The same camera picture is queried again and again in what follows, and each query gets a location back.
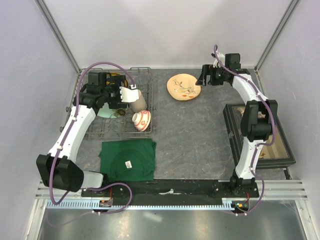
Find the mint green flower plate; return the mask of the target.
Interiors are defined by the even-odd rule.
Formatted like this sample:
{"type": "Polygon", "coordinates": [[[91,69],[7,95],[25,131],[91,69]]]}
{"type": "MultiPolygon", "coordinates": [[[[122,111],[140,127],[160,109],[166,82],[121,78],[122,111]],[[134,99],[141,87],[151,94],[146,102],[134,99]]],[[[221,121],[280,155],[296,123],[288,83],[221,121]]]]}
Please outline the mint green flower plate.
{"type": "Polygon", "coordinates": [[[106,119],[121,118],[127,113],[126,108],[110,109],[108,103],[105,103],[102,108],[99,109],[97,116],[106,119]]]}

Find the cream bird pattern plate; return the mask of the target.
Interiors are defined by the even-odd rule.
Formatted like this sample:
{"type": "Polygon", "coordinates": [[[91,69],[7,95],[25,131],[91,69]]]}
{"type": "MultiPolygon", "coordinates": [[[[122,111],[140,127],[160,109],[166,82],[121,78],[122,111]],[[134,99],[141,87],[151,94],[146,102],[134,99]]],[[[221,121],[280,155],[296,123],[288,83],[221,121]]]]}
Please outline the cream bird pattern plate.
{"type": "Polygon", "coordinates": [[[201,86],[196,85],[197,79],[190,74],[181,73],[172,76],[166,84],[168,93],[178,101],[189,101],[198,97],[201,86]]]}

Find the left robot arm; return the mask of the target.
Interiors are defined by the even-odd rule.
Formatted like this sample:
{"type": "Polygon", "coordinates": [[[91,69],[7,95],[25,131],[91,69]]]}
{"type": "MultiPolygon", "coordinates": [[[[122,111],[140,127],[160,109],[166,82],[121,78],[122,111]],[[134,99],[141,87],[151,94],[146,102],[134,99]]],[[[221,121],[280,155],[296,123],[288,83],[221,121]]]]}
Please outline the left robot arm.
{"type": "Polygon", "coordinates": [[[104,106],[127,108],[122,102],[121,88],[128,87],[125,75],[92,70],[87,83],[76,93],[69,119],[54,146],[36,159],[41,180],[46,187],[77,192],[92,188],[99,197],[106,196],[110,185],[100,172],[83,171],[76,165],[81,142],[90,124],[104,106]]]}

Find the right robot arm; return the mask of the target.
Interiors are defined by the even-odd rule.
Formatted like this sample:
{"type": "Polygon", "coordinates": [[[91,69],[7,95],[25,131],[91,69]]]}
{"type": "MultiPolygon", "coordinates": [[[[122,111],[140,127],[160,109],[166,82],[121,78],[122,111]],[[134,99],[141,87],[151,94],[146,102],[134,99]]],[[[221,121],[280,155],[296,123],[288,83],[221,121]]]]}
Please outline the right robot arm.
{"type": "Polygon", "coordinates": [[[241,56],[238,53],[222,54],[215,48],[211,56],[213,64],[204,64],[199,86],[219,86],[229,83],[241,96],[245,108],[240,122],[243,146],[239,162],[233,170],[229,183],[223,188],[216,186],[215,192],[229,192],[240,197],[256,189],[256,166],[264,146],[270,137],[275,138],[278,103],[268,99],[253,82],[249,71],[241,67],[241,56]]]}

